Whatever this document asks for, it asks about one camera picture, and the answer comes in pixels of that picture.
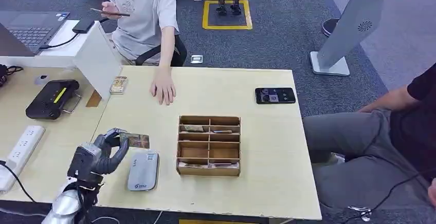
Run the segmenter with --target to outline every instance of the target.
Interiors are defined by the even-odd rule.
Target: power outlet
[[[12,149],[6,160],[6,166],[10,167],[17,176],[23,170],[44,131],[42,126],[28,126]],[[14,176],[6,168],[0,166],[0,192],[7,192],[14,183]]]

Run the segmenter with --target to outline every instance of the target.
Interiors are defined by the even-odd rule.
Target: cardboard organizer box
[[[239,176],[241,120],[180,116],[176,169],[181,175]]]

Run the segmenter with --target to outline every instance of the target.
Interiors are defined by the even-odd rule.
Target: light wood tabletop
[[[50,80],[76,79],[83,98],[72,114],[64,113],[54,121],[29,119],[25,110],[43,88],[34,81],[41,75]],[[0,88],[0,134],[2,149],[0,158],[6,159],[28,125],[40,125],[46,129],[30,159],[19,175],[28,193],[38,202],[52,202],[66,182],[67,170],[76,147],[90,142],[103,114],[105,103],[98,107],[86,107],[94,89],[79,70],[62,68],[25,68],[8,77]],[[30,201],[15,183],[0,200]]]
[[[150,95],[153,74],[153,67],[124,66],[121,76],[129,80],[125,92],[110,97],[94,137],[113,127],[150,135],[151,149],[159,153],[157,187],[140,192],[127,189],[131,157],[141,150],[130,148],[117,170],[105,176],[98,206],[321,219],[298,101],[279,105],[255,101],[257,87],[295,90],[292,71],[174,68],[177,97],[170,106],[159,105]],[[181,115],[241,118],[239,177],[177,173]],[[65,130],[63,136],[72,130]],[[68,153],[57,156],[70,156],[73,151],[69,147]],[[67,169],[65,164],[58,167]]]

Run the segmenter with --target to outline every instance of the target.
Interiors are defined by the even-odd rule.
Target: laptop keyboard
[[[52,27],[20,27],[7,29],[24,45],[38,46]]]

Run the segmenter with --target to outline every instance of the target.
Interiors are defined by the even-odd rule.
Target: man's hand
[[[159,104],[165,100],[165,104],[170,105],[176,96],[176,88],[171,78],[171,68],[169,67],[156,67],[154,72],[153,83],[150,87],[150,93],[154,97],[157,96]]]
[[[113,2],[102,2],[101,5],[103,6],[103,11],[104,12],[116,12],[119,13],[120,10],[118,10],[118,7],[115,5],[115,3]],[[119,18],[121,18],[121,16],[116,16],[116,15],[107,15],[107,14],[101,14],[102,17],[108,17],[112,20],[117,20]]]
[[[431,186],[428,188],[428,197],[433,206],[436,207],[436,179],[433,179]]]

